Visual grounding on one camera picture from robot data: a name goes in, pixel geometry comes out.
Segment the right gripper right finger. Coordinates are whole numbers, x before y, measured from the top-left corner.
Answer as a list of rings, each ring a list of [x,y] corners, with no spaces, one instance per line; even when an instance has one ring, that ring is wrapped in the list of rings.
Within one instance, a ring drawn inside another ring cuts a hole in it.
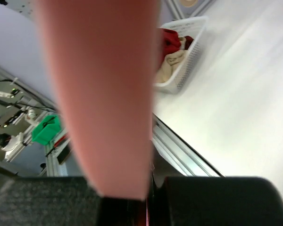
[[[283,200],[259,177],[187,177],[152,164],[151,226],[283,226]]]

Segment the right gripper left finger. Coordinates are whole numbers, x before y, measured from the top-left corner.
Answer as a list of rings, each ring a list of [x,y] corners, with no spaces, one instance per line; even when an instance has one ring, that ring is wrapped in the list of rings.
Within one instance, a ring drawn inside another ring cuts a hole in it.
[[[99,196],[83,177],[13,178],[0,188],[0,226],[144,226],[145,203]]]

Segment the beige t shirt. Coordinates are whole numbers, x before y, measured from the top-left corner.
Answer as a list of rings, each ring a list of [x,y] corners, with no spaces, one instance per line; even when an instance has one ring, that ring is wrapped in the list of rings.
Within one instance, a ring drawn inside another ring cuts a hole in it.
[[[193,42],[193,38],[190,36],[179,37],[180,47],[174,47],[168,50],[164,56],[161,66],[156,73],[156,83],[167,82],[175,70],[179,67],[182,61],[185,59],[187,50]]]

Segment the red t shirt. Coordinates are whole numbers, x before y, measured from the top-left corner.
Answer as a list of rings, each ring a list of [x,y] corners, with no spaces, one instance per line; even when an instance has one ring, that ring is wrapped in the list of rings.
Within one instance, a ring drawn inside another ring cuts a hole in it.
[[[161,33],[161,54],[164,58],[168,54],[173,54],[179,50],[188,50],[193,43],[191,36],[180,37],[176,31],[160,28]]]

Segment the pink plastic hanger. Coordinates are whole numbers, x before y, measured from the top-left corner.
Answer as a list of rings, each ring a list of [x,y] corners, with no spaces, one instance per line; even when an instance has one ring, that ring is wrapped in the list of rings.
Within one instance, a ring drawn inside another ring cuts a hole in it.
[[[37,0],[35,21],[75,156],[102,196],[144,200],[156,0]]]

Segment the beige wooden hanger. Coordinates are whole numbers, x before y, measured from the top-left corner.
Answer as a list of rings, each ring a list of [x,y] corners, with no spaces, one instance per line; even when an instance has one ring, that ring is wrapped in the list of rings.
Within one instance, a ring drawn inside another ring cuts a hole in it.
[[[179,0],[180,4],[186,8],[193,7],[198,3],[198,0]]]

